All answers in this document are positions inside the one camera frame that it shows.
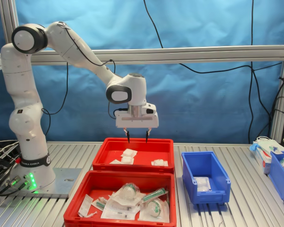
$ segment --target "metal table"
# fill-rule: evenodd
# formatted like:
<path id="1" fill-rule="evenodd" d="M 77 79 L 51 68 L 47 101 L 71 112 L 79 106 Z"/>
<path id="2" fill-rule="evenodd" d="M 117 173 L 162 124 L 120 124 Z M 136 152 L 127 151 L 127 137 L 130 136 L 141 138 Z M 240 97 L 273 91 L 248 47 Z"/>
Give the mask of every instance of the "metal table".
<path id="1" fill-rule="evenodd" d="M 92 169 L 101 142 L 48 142 L 54 167 Z M 214 151 L 231 179 L 230 202 L 193 205 L 182 181 L 181 152 Z M 175 144 L 177 226 L 284 227 L 284 202 L 269 177 L 261 173 L 247 145 Z M 8 196 L 0 198 L 0 227 L 62 227 L 69 199 Z"/>

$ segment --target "blue curtain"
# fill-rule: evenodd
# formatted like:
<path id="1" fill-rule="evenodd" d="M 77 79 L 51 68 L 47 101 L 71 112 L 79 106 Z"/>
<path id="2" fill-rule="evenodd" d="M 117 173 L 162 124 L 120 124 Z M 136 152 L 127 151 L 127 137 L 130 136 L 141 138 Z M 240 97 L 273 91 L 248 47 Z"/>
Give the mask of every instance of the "blue curtain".
<path id="1" fill-rule="evenodd" d="M 65 21 L 92 49 L 160 48 L 142 0 L 17 1 L 20 24 L 44 26 Z M 251 1 L 146 0 L 164 47 L 250 45 Z M 284 0 L 255 1 L 254 44 L 284 44 Z M 254 62 L 262 68 L 277 62 Z M 250 62 L 198 63 L 198 71 L 224 70 Z M 57 111 L 66 89 L 66 66 L 34 66 L 35 82 L 44 108 Z M 251 120 L 248 96 L 250 69 L 196 74 L 178 64 L 117 65 L 125 76 L 138 72 L 147 81 L 147 101 L 157 107 L 160 126 L 151 138 L 175 142 L 247 143 Z M 277 93 L 281 65 L 256 71 L 261 99 L 270 110 Z M 253 80 L 251 94 L 254 139 L 267 124 Z M 122 105 L 111 105 L 112 111 Z M 14 105 L 0 72 L 0 139 L 14 138 L 9 115 Z M 41 125 L 48 127 L 48 116 Z M 130 130 L 144 137 L 144 129 Z M 90 71 L 70 66 L 69 93 L 64 108 L 52 116 L 48 140 L 102 141 L 124 137 L 107 114 L 105 85 Z"/>

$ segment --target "box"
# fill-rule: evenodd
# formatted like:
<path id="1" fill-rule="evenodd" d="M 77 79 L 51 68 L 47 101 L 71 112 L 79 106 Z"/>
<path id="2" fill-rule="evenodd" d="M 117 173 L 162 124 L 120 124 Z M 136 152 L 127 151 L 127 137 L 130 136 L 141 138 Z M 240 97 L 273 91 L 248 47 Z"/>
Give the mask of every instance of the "box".
<path id="1" fill-rule="evenodd" d="M 280 164 L 280 161 L 284 158 L 284 151 L 282 152 L 283 154 L 281 155 L 276 155 L 273 152 L 270 153 L 272 158 L 269 177 L 281 199 L 284 200 L 284 168 Z"/>
<path id="2" fill-rule="evenodd" d="M 183 181 L 193 204 L 229 202 L 231 181 L 212 151 L 183 152 Z M 209 178 L 211 191 L 198 192 L 194 176 Z"/>
<path id="3" fill-rule="evenodd" d="M 121 161 L 125 149 L 138 151 L 134 157 L 133 165 L 110 164 L 113 160 Z M 169 166 L 152 166 L 151 161 L 163 159 Z M 107 171 L 135 171 L 135 172 L 161 172 L 174 173 L 174 147 L 173 141 L 167 139 L 131 139 L 107 138 L 99 149 L 94 161 L 94 170 Z"/>
<path id="4" fill-rule="evenodd" d="M 97 214 L 90 218 L 78 216 L 78 210 L 86 194 L 94 200 L 99 196 L 108 199 L 107 195 L 119 190 L 125 183 L 136 184 L 142 193 L 150 193 L 158 188 L 165 187 L 169 194 L 163 195 L 163 200 L 169 197 L 170 201 L 170 223 L 138 221 L 139 212 L 135 220 L 101 219 L 102 212 L 91 206 L 88 214 L 97 211 Z M 86 173 L 76 194 L 71 200 L 65 214 L 64 223 L 66 227 L 176 227 L 176 195 L 175 179 L 173 174 L 167 173 L 142 173 L 142 172 L 113 172 L 113 171 L 89 171 Z"/>
<path id="5" fill-rule="evenodd" d="M 260 165 L 264 174 L 269 174 L 271 157 L 262 149 L 257 147 L 255 151 L 252 151 L 255 155 L 257 163 Z"/>

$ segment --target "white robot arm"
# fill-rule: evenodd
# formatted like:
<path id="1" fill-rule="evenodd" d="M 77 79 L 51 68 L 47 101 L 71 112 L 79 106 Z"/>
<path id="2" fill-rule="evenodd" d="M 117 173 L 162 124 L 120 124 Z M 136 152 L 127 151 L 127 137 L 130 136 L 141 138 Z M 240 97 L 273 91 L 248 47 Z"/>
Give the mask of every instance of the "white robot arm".
<path id="1" fill-rule="evenodd" d="M 128 103 L 127 111 L 115 112 L 116 126 L 124 129 L 128 140 L 127 128 L 147 128 L 148 137 L 151 128 L 159 126 L 156 106 L 146 102 L 146 81 L 142 75 L 130 73 L 122 78 L 114 74 L 64 22 L 54 22 L 47 28 L 36 24 L 19 26 L 12 34 L 12 44 L 1 49 L 1 64 L 7 91 L 15 104 L 9 126 L 21 148 L 20 165 L 11 171 L 10 177 L 30 179 L 33 175 L 35 183 L 29 181 L 24 188 L 27 191 L 45 187 L 55 179 L 40 126 L 43 106 L 31 67 L 31 55 L 46 47 L 75 67 L 94 72 L 106 84 L 109 102 Z"/>

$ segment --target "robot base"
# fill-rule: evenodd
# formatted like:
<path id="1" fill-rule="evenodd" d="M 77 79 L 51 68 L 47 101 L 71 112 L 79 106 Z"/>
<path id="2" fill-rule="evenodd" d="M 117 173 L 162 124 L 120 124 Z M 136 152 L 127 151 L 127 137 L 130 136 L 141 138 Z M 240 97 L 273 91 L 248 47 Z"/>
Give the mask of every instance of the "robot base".
<path id="1" fill-rule="evenodd" d="M 31 193 L 20 191 L 15 193 L 15 195 L 33 197 L 38 194 L 39 197 L 68 198 L 74 189 L 75 183 L 81 176 L 81 170 L 75 168 L 53 168 L 56 178 L 51 184 Z"/>

